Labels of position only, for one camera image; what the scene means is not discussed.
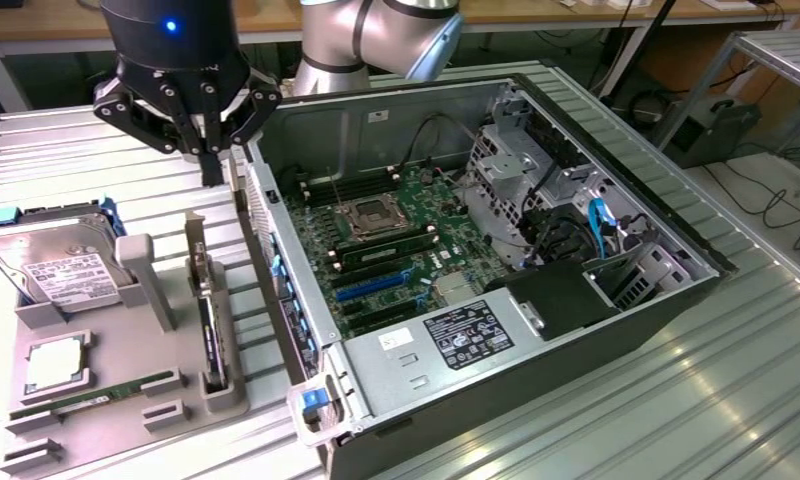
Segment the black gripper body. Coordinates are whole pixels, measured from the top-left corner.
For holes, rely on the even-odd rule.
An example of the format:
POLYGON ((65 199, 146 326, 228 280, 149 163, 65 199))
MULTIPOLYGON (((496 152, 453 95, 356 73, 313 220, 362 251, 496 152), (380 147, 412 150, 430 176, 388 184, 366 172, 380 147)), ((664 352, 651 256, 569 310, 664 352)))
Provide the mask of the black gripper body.
POLYGON ((229 1, 102 1, 100 7, 117 53, 114 78, 213 81, 221 66, 248 66, 229 1))

